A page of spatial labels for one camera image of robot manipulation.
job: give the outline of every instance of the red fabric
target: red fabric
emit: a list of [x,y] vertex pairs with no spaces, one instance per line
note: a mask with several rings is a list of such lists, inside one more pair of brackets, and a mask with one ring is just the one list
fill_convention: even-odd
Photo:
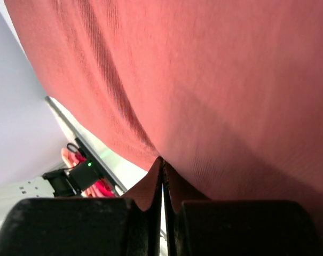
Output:
[[111,192],[110,187],[104,180],[97,181],[95,186],[105,197],[115,197],[115,195]]
[[85,160],[86,160],[86,158],[85,158],[85,157],[83,157],[83,156],[81,155],[81,153],[79,153],[79,152],[76,152],[76,153],[75,153],[75,157],[76,157],[76,159],[77,159],[80,163],[83,163],[83,162],[85,162]]
[[323,0],[5,2],[47,93],[115,152],[296,200],[323,236]]

